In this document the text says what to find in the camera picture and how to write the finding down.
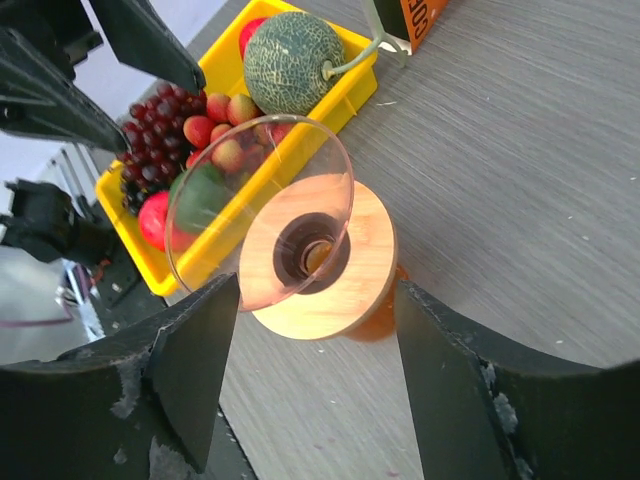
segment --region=box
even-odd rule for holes
[[[427,36],[449,0],[373,0],[385,31],[409,54]]]
[[[249,2],[199,62],[207,78],[206,92],[225,92],[229,95],[239,92],[248,93],[244,84],[242,60],[238,48],[240,31],[244,25],[255,18],[299,10],[280,0],[252,0]],[[348,61],[355,58],[371,43],[370,39],[342,27],[333,24],[332,27],[345,44]],[[373,73],[373,64],[376,58],[377,54],[374,52],[358,66],[345,73],[311,111],[309,118],[323,123],[334,133],[340,131],[377,89],[377,81]],[[296,133],[292,131],[286,137],[288,148],[295,148],[295,142],[300,142],[301,138],[300,136],[296,137]],[[149,289],[156,295],[170,295],[179,288],[180,284],[171,273],[165,254],[151,247],[143,239],[137,219],[124,211],[122,207],[123,193],[120,191],[119,165],[118,161],[114,161],[112,168],[98,180],[96,196]],[[220,217],[233,218],[233,215],[238,215],[243,205],[249,205],[249,202],[251,205],[256,205],[260,198],[266,197],[266,192],[259,191],[260,185],[264,184],[266,175],[277,176],[281,181],[290,180],[303,166],[299,163],[285,163],[278,167],[274,165],[274,162],[267,159],[260,170],[223,209]],[[226,244],[224,250],[230,251],[233,245],[241,240],[239,238],[241,233],[237,229],[234,232],[225,232],[222,229],[217,231],[217,235],[201,235],[194,242],[194,245],[182,255],[181,268],[189,270],[197,265],[198,259],[202,258],[202,255],[212,251],[213,242],[219,241],[218,237],[220,236],[224,236]]]

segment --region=round wooden object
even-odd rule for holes
[[[263,212],[277,224],[271,224],[271,238],[262,228],[253,231],[253,225],[245,237],[238,280],[240,290],[244,288],[273,288],[277,277],[274,271],[256,269],[256,265],[267,265],[273,270],[273,247],[282,229],[296,216],[314,211],[323,211],[322,199],[330,199],[330,193],[314,195],[308,202],[291,202],[289,195],[281,195],[289,188],[300,192],[316,191],[325,176],[310,177],[296,182],[274,197],[262,209],[254,225],[266,225]],[[292,212],[292,204],[298,212]],[[274,215],[279,209],[284,215]],[[354,202],[349,226],[350,254],[347,264],[338,279],[317,293],[293,294],[275,305],[261,308],[253,314],[269,330],[284,337],[299,340],[320,340],[346,333],[374,313],[393,285],[397,242],[391,218],[378,197],[361,183],[355,182]],[[271,250],[265,254],[265,247]]]

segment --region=wooden table surface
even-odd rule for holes
[[[368,34],[359,2],[293,3]],[[452,0],[405,69],[381,53],[340,133],[414,281],[600,366],[640,351],[638,25],[633,0]],[[261,480],[422,478],[395,338],[296,342],[243,315],[221,405]]]

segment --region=wooden spool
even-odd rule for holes
[[[241,291],[278,288],[279,279],[270,259],[281,232],[291,220],[323,211],[325,204],[335,204],[332,201],[335,190],[332,192],[330,188],[334,185],[335,175],[297,181],[258,213],[240,254]],[[380,199],[358,182],[347,232],[349,254],[344,257],[340,275],[321,291],[296,293],[254,311],[260,323],[279,335],[298,340],[346,335],[355,340],[374,341],[392,333],[395,288],[391,287],[403,276],[396,268],[395,231]],[[271,271],[265,271],[267,265]]]

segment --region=melon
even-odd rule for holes
[[[174,208],[174,201],[180,190],[173,225],[179,230],[197,235],[218,216],[227,204],[228,194],[224,180],[218,170],[211,164],[198,165],[192,170],[184,187],[187,172],[182,172],[173,181],[169,190],[169,205]]]
[[[323,67],[345,61],[344,44],[327,22],[284,12],[265,21],[247,43],[244,80],[264,113],[308,115],[339,80],[325,78]]]

